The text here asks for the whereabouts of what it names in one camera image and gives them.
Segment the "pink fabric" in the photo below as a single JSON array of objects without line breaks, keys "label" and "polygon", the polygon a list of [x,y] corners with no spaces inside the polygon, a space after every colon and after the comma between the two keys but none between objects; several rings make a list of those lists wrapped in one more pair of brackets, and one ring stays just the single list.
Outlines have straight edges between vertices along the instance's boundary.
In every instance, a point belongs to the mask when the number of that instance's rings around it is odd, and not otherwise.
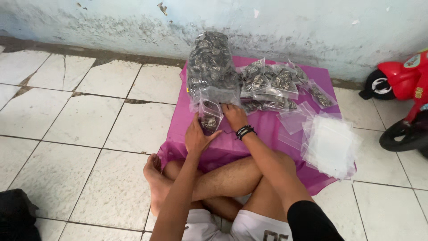
[{"label": "pink fabric", "polygon": [[[233,62],[236,67],[246,66],[257,59],[233,56]],[[266,64],[274,64],[274,61],[267,60]],[[172,116],[171,125],[168,130],[168,136],[165,143],[163,143],[158,151],[158,155],[162,160],[162,168],[172,160],[184,160],[187,151],[184,145],[184,135],[187,127],[192,121],[194,113],[189,111],[190,99],[186,92],[186,66],[180,73],[183,81],[181,85],[180,94],[178,97],[177,106]],[[303,71],[308,75],[309,79],[314,81],[330,96],[336,98],[333,87],[331,85],[330,76],[327,69],[315,68],[310,66],[300,66]],[[319,113],[321,108],[312,100],[312,96],[308,93],[306,95],[299,95],[297,104],[307,101],[312,108]],[[339,106],[332,106],[323,109],[327,113],[340,113]],[[254,127],[261,140],[273,150],[280,150],[287,153],[293,158],[297,167],[297,176],[302,183],[306,186],[309,193],[313,196],[321,191],[324,187],[336,181],[325,174],[318,172],[306,166],[305,161],[300,157],[300,151],[289,146],[288,144],[278,140],[278,131],[283,129],[281,122],[276,117],[278,112],[273,111],[257,111],[248,116],[248,122]],[[247,157],[250,155],[247,147],[238,139],[235,133],[231,130],[226,118],[223,118],[219,130],[224,130],[210,145],[210,147],[202,154],[199,169],[204,173],[221,167],[225,164],[235,160]],[[293,140],[301,143],[303,130],[292,135]]]}]

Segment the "bare foot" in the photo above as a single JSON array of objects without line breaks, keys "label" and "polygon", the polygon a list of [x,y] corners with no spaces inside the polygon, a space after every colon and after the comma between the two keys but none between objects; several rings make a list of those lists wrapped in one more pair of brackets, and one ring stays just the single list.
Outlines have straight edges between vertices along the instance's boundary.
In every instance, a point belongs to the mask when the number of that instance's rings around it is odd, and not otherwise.
[{"label": "bare foot", "polygon": [[158,216],[159,210],[173,181],[164,177],[161,174],[161,160],[157,154],[152,154],[148,157],[147,163],[144,166],[143,173],[150,186],[151,203],[150,210],[155,217]]}]

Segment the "red toy ride-on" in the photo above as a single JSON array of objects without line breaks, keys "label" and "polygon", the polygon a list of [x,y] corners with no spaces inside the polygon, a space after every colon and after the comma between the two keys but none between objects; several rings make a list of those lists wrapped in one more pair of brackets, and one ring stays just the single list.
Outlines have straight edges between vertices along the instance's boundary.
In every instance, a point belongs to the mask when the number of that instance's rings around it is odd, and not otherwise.
[{"label": "red toy ride-on", "polygon": [[409,58],[404,64],[385,62],[377,65],[359,93],[363,99],[413,98],[415,104],[403,120],[392,125],[380,137],[388,151],[418,149],[428,157],[428,50]]}]

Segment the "dirty wall baseboard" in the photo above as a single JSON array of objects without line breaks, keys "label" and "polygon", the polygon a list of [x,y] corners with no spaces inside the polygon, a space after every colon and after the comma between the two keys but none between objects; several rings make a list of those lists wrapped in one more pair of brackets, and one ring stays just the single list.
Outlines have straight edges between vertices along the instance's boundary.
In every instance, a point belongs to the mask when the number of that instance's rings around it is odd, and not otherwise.
[{"label": "dirty wall baseboard", "polygon": [[[0,45],[4,46],[5,49],[3,52],[15,52],[24,49],[40,50],[46,51],[55,54],[67,54],[67,55],[76,55],[83,57],[92,57],[97,58],[97,61],[100,63],[109,62],[111,60],[124,60],[137,62],[140,64],[160,64],[168,66],[177,66],[180,68],[184,67],[186,63],[185,60],[162,58],[162,57],[152,57],[145,55],[137,54],[123,54],[118,52],[113,52],[109,50],[99,50],[91,48],[82,48],[72,45],[62,45],[62,44],[50,44],[37,42],[33,40],[22,40],[14,37],[0,36]],[[331,78],[332,84],[334,87],[352,89],[352,90],[362,90],[363,83],[353,82],[350,80],[344,80],[339,78]]]}]

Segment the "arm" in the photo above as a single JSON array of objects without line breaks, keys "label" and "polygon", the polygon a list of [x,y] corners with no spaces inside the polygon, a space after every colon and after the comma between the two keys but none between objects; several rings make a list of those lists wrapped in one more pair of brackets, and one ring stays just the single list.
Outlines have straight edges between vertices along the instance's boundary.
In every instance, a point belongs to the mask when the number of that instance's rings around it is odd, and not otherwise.
[{"label": "arm", "polygon": [[[234,131],[248,125],[247,116],[243,109],[235,105],[225,104],[222,105],[222,108],[224,115]],[[285,213],[297,201],[308,200],[313,202],[313,199],[298,177],[287,169],[281,159],[254,132],[244,135],[242,141],[247,146],[263,176],[269,180],[270,184],[279,194]]]},{"label": "arm", "polygon": [[181,240],[189,214],[199,157],[222,131],[205,136],[198,122],[198,113],[185,135],[187,157],[160,209],[150,240]]}]

